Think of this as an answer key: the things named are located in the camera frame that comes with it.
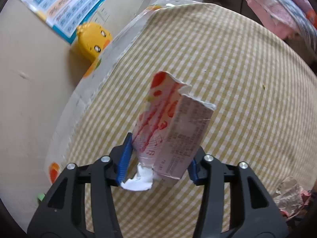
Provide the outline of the red white torn carton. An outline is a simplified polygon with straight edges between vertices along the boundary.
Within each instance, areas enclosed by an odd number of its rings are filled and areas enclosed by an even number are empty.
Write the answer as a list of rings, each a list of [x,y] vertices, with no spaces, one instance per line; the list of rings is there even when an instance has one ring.
[[[123,189],[146,191],[155,181],[173,186],[183,177],[216,109],[191,96],[191,88],[166,71],[154,75],[132,132],[137,172]]]

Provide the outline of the red bin with green rim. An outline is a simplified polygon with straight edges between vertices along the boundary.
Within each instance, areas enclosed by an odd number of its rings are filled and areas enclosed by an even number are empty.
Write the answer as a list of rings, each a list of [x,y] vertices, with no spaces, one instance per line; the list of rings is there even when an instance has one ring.
[[[37,196],[37,198],[38,198],[38,200],[40,201],[40,202],[42,202],[43,200],[44,200],[44,197],[45,197],[46,195],[44,194],[44,193],[40,193],[40,194],[38,194],[38,196]]]

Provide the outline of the white fruit-print undercloth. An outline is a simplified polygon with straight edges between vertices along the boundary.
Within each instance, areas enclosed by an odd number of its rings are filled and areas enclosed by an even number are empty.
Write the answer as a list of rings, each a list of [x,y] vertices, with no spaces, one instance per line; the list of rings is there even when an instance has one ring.
[[[101,61],[99,66],[79,81],[61,114],[49,145],[44,165],[44,171],[48,179],[51,178],[52,163],[59,166],[56,175],[59,176],[61,173],[77,124],[113,72],[118,61],[141,35],[150,17],[158,11],[158,9],[153,10],[152,7],[150,5],[150,7],[141,11],[115,36],[99,56]]]

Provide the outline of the yellow duck toy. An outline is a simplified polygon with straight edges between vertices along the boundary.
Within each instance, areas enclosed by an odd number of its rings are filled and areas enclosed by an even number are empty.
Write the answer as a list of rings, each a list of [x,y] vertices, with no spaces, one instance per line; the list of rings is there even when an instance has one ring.
[[[83,23],[76,28],[76,37],[70,51],[92,63],[112,39],[111,33],[101,25],[94,22]]]

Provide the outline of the bed with plaid blanket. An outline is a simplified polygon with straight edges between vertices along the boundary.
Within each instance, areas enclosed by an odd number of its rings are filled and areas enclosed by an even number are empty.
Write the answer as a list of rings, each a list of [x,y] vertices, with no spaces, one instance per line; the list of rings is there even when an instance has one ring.
[[[308,0],[245,0],[261,23],[281,39],[316,38],[316,12]]]

